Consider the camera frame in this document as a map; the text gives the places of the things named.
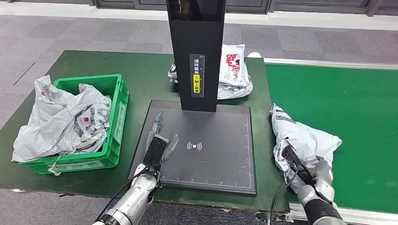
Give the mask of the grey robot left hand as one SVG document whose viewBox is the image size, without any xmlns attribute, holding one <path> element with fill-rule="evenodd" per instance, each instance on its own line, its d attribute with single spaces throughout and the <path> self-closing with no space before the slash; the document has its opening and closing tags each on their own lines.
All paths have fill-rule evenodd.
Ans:
<svg viewBox="0 0 398 225">
<path fill-rule="evenodd" d="M 164 128 L 164 123 L 163 123 L 163 111 L 160 111 L 159 114 L 157 115 L 156 119 L 154 120 L 154 123 L 152 125 L 152 129 L 148 133 L 147 141 L 146 141 L 146 148 L 149 148 L 150 142 L 152 141 L 152 138 L 155 135 L 160 135 L 163 128 Z M 167 147 L 165 148 L 163 155 L 161 157 L 161 162 L 164 163 L 168 161 L 170 156 L 173 154 L 176 145 L 178 144 L 179 141 L 179 136 L 178 134 L 175 134 L 173 136 L 173 139 L 170 143 L 167 144 Z"/>
</svg>

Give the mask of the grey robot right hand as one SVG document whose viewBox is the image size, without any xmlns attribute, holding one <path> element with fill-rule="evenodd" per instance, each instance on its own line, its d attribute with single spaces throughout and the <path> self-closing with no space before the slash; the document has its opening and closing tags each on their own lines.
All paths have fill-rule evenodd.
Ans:
<svg viewBox="0 0 398 225">
<path fill-rule="evenodd" d="M 327 161 L 321 160 L 312 170 L 315 180 L 314 188 L 316 192 L 327 201 L 331 202 L 334 198 L 335 191 L 332 187 L 333 175 Z"/>
</svg>

